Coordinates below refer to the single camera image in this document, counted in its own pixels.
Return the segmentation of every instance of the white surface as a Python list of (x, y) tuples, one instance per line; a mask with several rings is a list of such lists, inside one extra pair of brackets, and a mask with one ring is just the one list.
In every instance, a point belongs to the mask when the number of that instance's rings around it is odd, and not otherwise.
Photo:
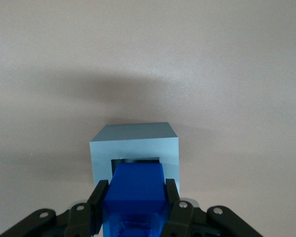
[(157, 121), (183, 197), (296, 237), (296, 0), (0, 1), (0, 233), (88, 198), (105, 124)]

